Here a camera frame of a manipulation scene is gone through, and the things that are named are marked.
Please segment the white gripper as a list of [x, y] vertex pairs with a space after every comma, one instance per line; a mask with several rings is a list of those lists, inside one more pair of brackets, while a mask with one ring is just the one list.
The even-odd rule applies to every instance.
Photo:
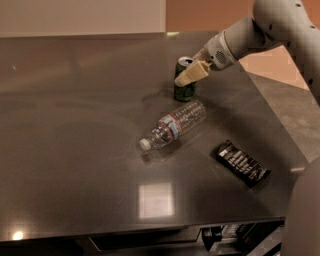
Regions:
[[178, 87], [185, 87], [207, 77], [210, 72], [210, 65], [207, 63], [209, 61], [213, 70], [224, 70], [237, 62], [228, 47], [224, 31], [210, 38], [193, 59], [196, 61], [175, 78], [174, 83]]

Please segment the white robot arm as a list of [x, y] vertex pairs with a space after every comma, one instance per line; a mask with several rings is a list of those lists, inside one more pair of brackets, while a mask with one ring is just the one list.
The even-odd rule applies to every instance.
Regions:
[[[282, 44], [320, 105], [320, 29], [302, 0], [255, 0], [253, 15], [212, 37], [175, 79], [184, 87], [224, 70], [241, 58]], [[281, 256], [320, 256], [320, 158], [298, 177], [292, 190]]]

